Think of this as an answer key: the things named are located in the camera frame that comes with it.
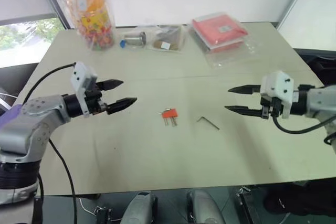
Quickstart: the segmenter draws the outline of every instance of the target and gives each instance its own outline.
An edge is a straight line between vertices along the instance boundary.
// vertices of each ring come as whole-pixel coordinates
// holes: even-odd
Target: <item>allen key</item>
[[[214,123],[212,123],[209,119],[205,118],[204,116],[201,116],[197,122],[199,122],[201,119],[204,119],[206,122],[208,122],[209,124],[211,124],[213,127],[215,127],[216,129],[220,130],[220,128],[217,127],[217,125],[215,125]]]

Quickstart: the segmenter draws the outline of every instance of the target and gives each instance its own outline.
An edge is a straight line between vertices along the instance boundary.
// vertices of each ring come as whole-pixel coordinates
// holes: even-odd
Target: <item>small box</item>
[[[224,13],[195,18],[192,20],[192,27],[204,44],[202,48],[210,53],[239,47],[248,35],[238,21]]]

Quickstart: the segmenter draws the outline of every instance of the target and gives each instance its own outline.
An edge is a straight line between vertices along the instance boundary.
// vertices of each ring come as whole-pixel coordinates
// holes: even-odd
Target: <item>metal cylinder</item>
[[[144,46],[146,45],[146,33],[140,32],[136,34],[127,34],[124,36],[125,43],[131,46]]]

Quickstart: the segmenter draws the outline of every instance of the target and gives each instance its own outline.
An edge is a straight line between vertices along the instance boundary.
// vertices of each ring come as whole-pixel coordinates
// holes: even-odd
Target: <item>blue object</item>
[[[21,104],[15,105],[10,110],[6,111],[5,114],[0,116],[0,129],[20,114],[21,107]]]
[[[124,48],[125,45],[126,45],[126,41],[125,40],[121,40],[120,43],[119,43],[120,47],[121,48]]]

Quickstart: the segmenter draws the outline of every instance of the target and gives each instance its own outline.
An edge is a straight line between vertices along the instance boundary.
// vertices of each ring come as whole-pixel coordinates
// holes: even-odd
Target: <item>window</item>
[[[58,18],[0,26],[0,68],[40,62],[60,30]]]

